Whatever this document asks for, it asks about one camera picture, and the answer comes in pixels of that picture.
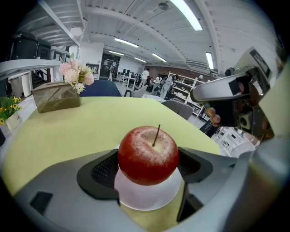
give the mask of green leaf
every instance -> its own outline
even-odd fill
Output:
[[[74,53],[71,54],[71,56],[69,57],[70,59],[74,59]]]
[[[13,103],[13,98],[12,97],[1,97],[0,102],[3,108],[8,108],[9,106],[12,105]]]

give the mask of yellow table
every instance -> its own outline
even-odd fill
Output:
[[[156,100],[84,97],[78,108],[44,114],[33,112],[6,153],[2,178],[14,195],[53,164],[114,149],[131,129],[158,124],[173,137],[178,146],[219,154],[219,147],[213,140]],[[181,193],[172,205],[176,202],[180,204]]]

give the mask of chair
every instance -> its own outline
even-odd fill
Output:
[[[141,89],[136,90],[136,91],[132,91],[130,89],[127,89],[124,97],[127,95],[127,93],[130,93],[130,97],[142,97],[144,95],[144,93],[146,92],[146,88],[147,86],[143,86]]]
[[[184,119],[188,120],[192,115],[193,109],[179,101],[169,100],[162,103]]]

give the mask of human hand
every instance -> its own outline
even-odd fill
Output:
[[[245,91],[243,84],[240,82],[238,84],[239,84],[239,88],[240,88],[241,93],[243,93]],[[257,105],[259,102],[258,91],[256,90],[256,88],[253,85],[249,86],[249,91],[250,91],[250,102],[253,105]],[[237,105],[238,111],[242,111],[243,107],[244,107],[243,104]],[[219,126],[219,123],[221,121],[221,117],[216,114],[216,110],[211,107],[211,108],[206,109],[206,112],[210,118],[210,121],[213,123],[213,126]]]

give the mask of ceiling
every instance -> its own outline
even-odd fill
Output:
[[[195,31],[169,0],[46,0],[64,27],[86,28],[83,40],[102,42],[104,49],[140,58],[149,65],[170,66],[209,73],[205,52],[213,56],[220,76],[254,46],[276,73],[272,22],[252,0],[185,0],[203,30]],[[162,10],[159,3],[166,3]],[[29,31],[57,46],[74,45],[39,4],[29,12],[18,32]],[[139,45],[115,41],[120,38]],[[163,63],[155,53],[167,60]]]
[[[18,25],[16,33],[30,32],[55,46],[76,45],[76,40],[72,40],[53,20],[53,15],[46,11],[50,9],[68,32],[72,27],[84,28],[78,0],[39,0]]]

